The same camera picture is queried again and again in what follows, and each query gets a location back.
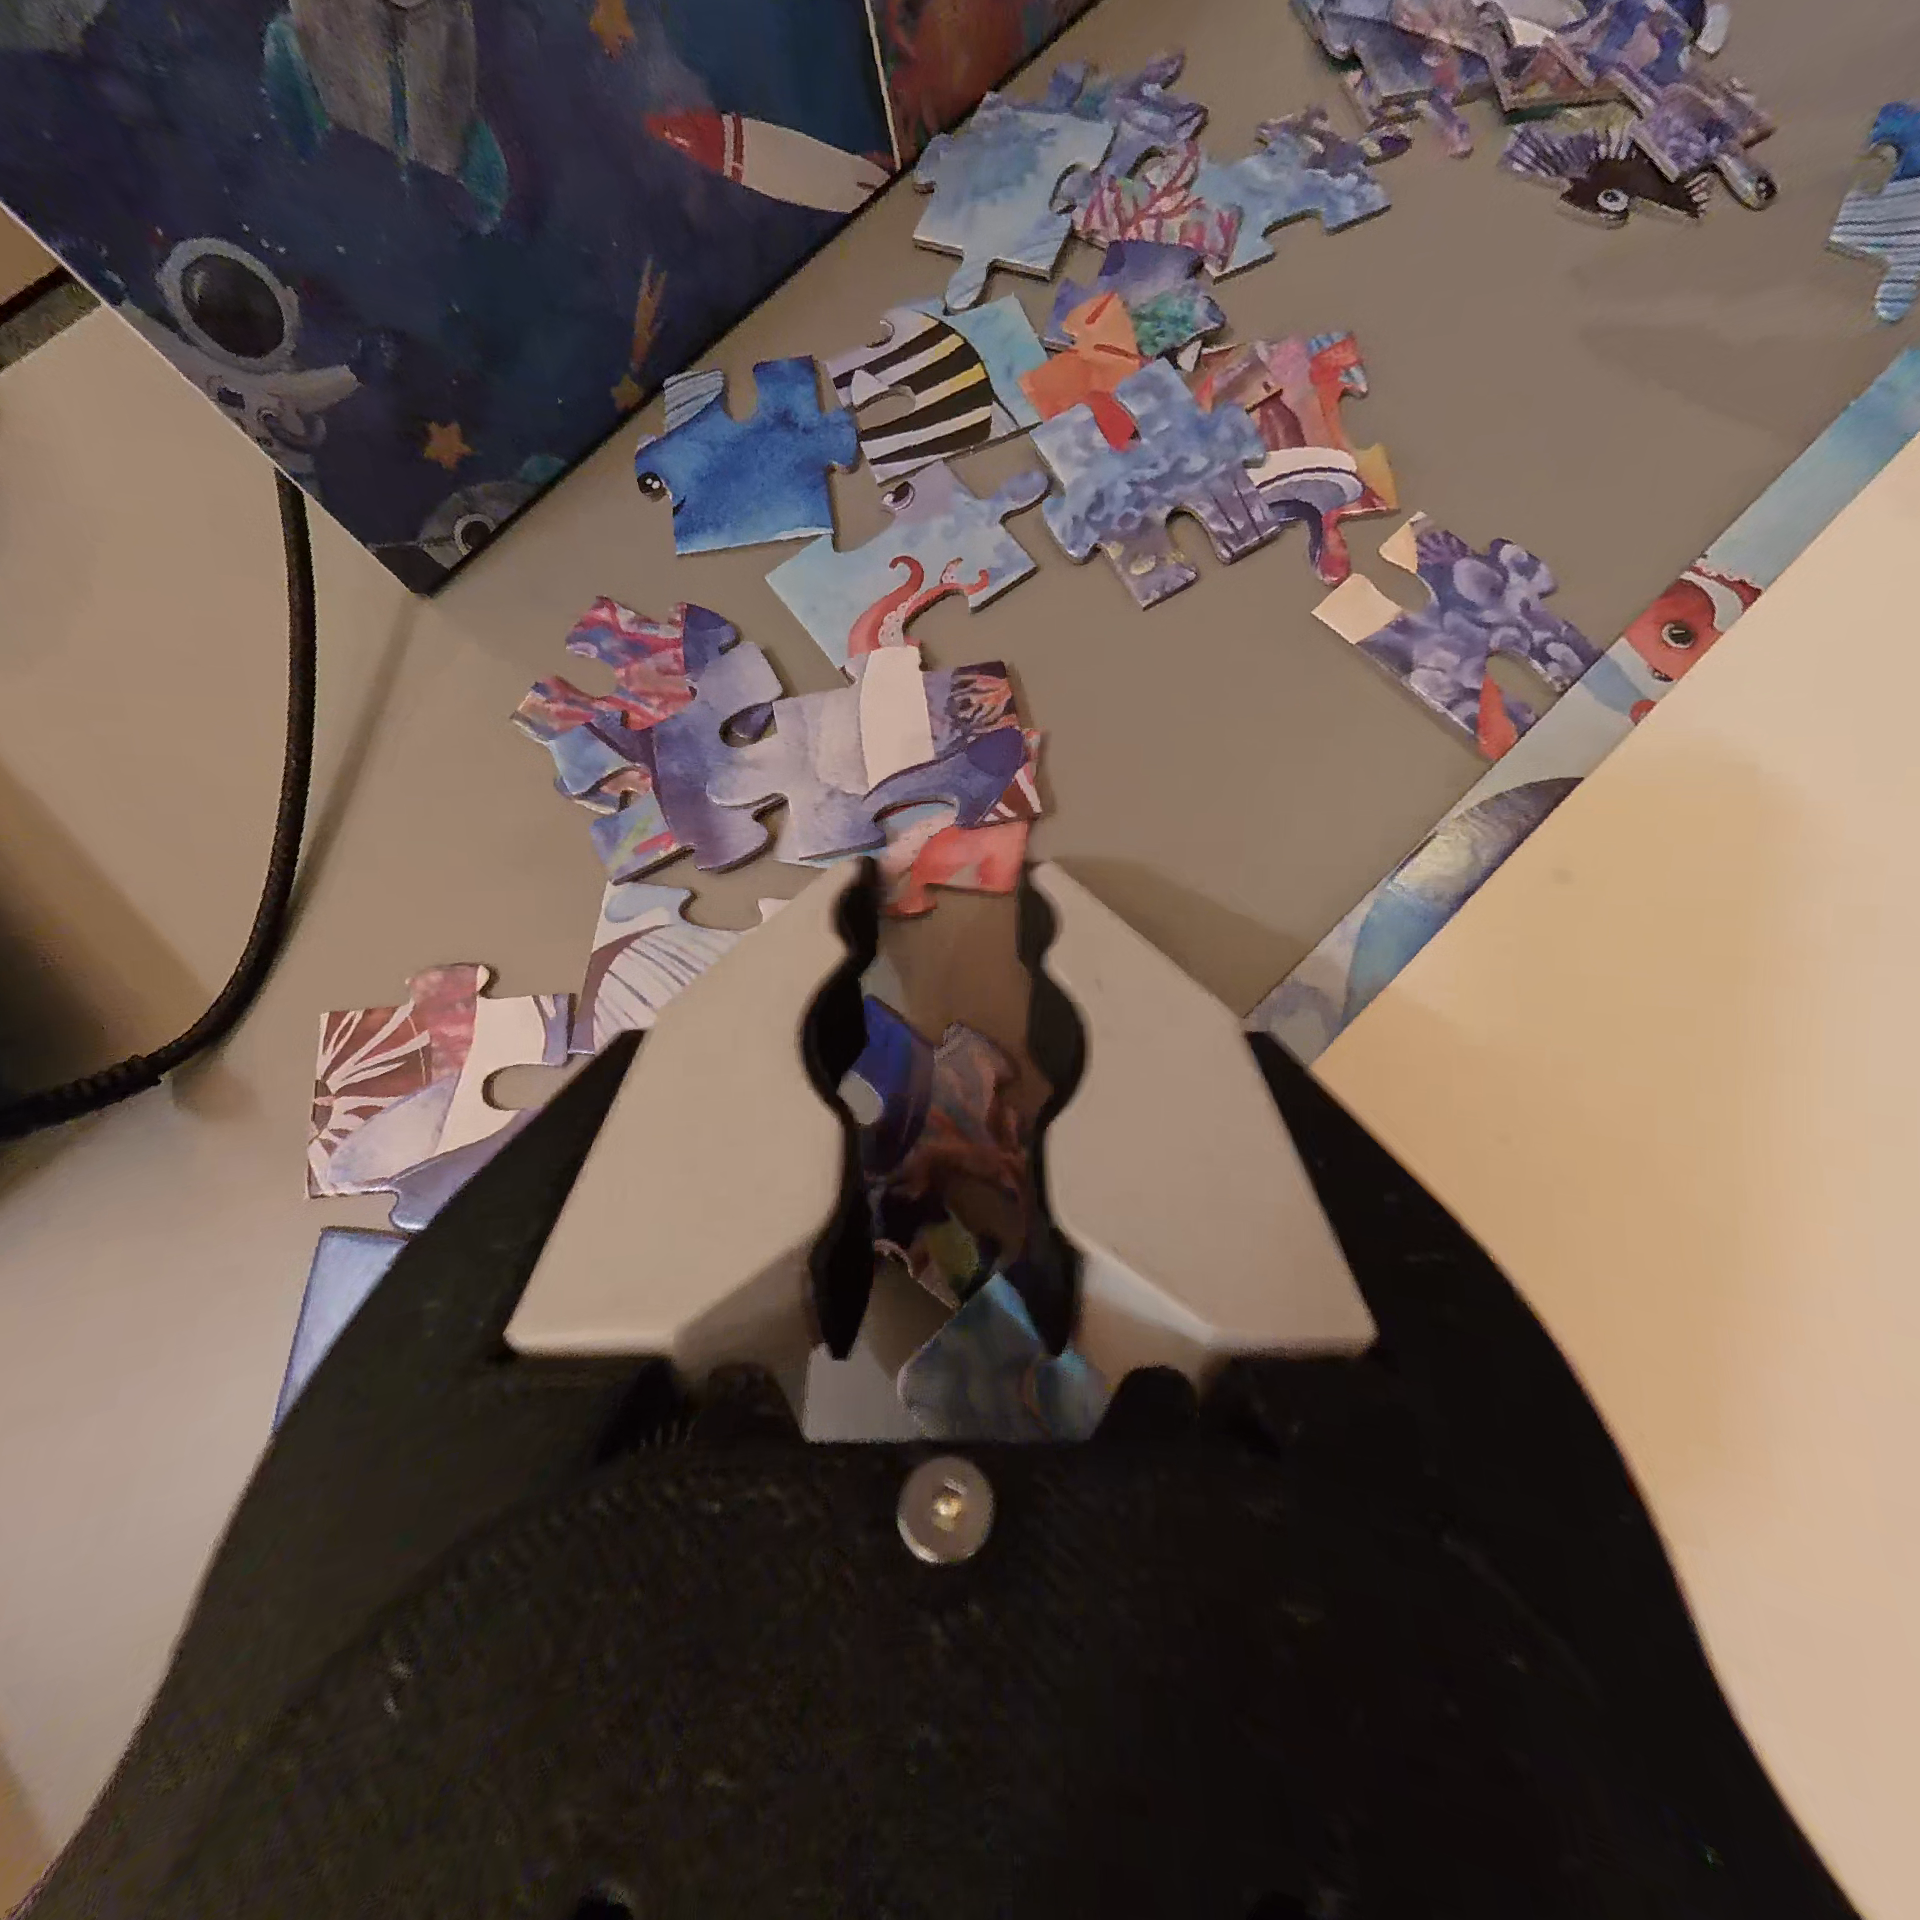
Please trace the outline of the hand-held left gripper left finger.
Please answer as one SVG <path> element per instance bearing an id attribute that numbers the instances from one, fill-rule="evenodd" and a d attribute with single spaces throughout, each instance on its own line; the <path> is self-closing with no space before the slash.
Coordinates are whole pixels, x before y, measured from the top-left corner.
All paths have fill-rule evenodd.
<path id="1" fill-rule="evenodd" d="M 874 1289 L 861 1123 L 878 874 L 816 874 L 637 1037 L 505 1329 L 525 1392 L 637 1371 L 677 1421 L 807 1444 Z"/>

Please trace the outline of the blue striped jigsaw piece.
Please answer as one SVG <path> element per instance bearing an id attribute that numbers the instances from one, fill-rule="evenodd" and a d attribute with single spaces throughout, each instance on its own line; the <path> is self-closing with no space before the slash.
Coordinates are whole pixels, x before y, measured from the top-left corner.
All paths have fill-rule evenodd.
<path id="1" fill-rule="evenodd" d="M 1866 146 L 1890 155 L 1890 167 L 1878 184 L 1854 184 L 1843 193 L 1826 247 L 1877 263 L 1874 316 L 1902 324 L 1919 297 L 1919 103 L 1878 108 Z"/>

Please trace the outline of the dark blue coral jigsaw piece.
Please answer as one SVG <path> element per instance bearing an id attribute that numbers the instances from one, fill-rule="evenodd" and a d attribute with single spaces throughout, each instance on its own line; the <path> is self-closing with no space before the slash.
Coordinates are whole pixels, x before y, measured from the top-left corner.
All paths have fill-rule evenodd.
<path id="1" fill-rule="evenodd" d="M 1019 1277 L 1042 1242 L 1037 1118 L 1013 1055 L 972 1024 L 930 1039 L 874 993 L 863 1016 L 844 1090 L 871 1108 L 858 1148 L 877 1258 L 957 1310 Z"/>

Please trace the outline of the cream puzzle frame tray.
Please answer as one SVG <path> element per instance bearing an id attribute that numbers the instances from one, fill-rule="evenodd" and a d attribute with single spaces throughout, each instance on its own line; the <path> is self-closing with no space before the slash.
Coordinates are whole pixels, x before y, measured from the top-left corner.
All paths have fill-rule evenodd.
<path id="1" fill-rule="evenodd" d="M 1916 348 L 1251 1016 L 1530 1299 L 1862 1915 L 1916 1915 Z"/>

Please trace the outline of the illustrated animal puzzle box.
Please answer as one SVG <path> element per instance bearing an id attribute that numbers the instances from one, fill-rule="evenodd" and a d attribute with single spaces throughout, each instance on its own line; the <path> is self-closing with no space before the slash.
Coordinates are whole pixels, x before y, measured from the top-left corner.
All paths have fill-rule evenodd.
<path id="1" fill-rule="evenodd" d="M 5 208 L 433 592 L 1086 9 L 6 1 Z"/>

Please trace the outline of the pile of puzzle pieces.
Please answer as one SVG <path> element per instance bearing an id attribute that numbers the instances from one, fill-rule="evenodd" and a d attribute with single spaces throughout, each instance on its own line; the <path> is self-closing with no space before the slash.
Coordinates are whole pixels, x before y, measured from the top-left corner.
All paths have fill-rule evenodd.
<path id="1" fill-rule="evenodd" d="M 1078 201 L 1095 213 L 1129 196 L 1148 212 L 1183 199 L 1193 237 L 1157 237 L 1142 217 L 1133 232 L 1111 228 L 1103 279 L 1056 310 L 1066 333 L 1050 355 L 1021 304 L 1006 304 L 1030 354 L 1025 415 L 1001 404 L 967 307 L 895 307 L 877 345 L 829 361 L 852 411 L 905 385 L 906 365 L 928 369 L 926 348 L 961 350 L 979 387 L 940 394 L 990 401 L 980 423 L 1021 427 L 1042 460 L 979 495 L 942 460 L 901 466 L 869 450 L 884 481 L 882 535 L 838 548 L 833 527 L 819 529 L 771 573 L 833 663 L 830 688 L 784 691 L 765 651 L 708 608 L 651 618 L 602 596 L 575 623 L 569 651 L 596 660 L 609 685 L 540 679 L 513 722 L 591 812 L 606 887 L 589 970 L 573 996 L 494 998 L 488 968 L 442 966 L 416 973 L 396 1005 L 326 1016 L 307 1192 L 387 1198 L 393 1224 L 321 1238 L 279 1417 L 404 1247 L 534 1122 L 494 1104 L 494 1074 L 562 1068 L 646 1034 L 747 933 L 846 862 L 874 863 L 882 916 L 923 913 L 938 887 L 1019 895 L 1044 736 L 1026 725 L 1002 661 L 928 667 L 911 636 L 926 608 L 990 599 L 1033 571 L 1005 535 L 1010 512 L 1042 508 L 1063 552 L 1078 564 L 1106 556 L 1142 610 L 1193 580 L 1173 515 L 1202 521 L 1225 557 L 1304 525 L 1331 585 L 1317 618 L 1462 729 L 1491 769 L 1576 691 L 1613 693 L 1626 719 L 1642 719 L 1735 623 L 1692 564 L 1600 650 L 1549 608 L 1557 578 L 1538 554 L 1514 540 L 1472 546 L 1428 515 L 1380 548 L 1420 582 L 1424 606 L 1402 608 L 1355 575 L 1339 515 L 1397 503 L 1384 454 L 1343 436 L 1339 407 L 1365 390 L 1355 338 L 1185 342 L 1189 371 L 1146 348 L 1126 305 L 1117 270 L 1141 256 L 1178 251 L 1186 273 L 1225 271 L 1229 246 L 1256 237 L 1252 189 L 1204 208 L 1189 188 L 1202 171 L 1195 146 L 1146 151 L 1133 169 L 1065 169 L 1065 188 L 1088 186 Z M 898 1378 L 924 1432 L 951 1387 L 982 1437 L 996 1434 L 1001 1399 L 1013 1436 L 1074 1437 L 1103 1386 L 1082 1358 L 1046 1356 L 1019 1275 L 953 1307 Z"/>

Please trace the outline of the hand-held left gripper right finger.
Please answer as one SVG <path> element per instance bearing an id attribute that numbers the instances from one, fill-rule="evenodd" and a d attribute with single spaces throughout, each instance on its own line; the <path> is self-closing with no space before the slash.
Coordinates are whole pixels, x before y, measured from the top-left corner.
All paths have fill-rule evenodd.
<path id="1" fill-rule="evenodd" d="M 1380 1329 L 1241 1017 L 1055 862 L 1019 885 L 1029 1140 L 1019 1294 L 1049 1358 L 1207 1392 Z"/>

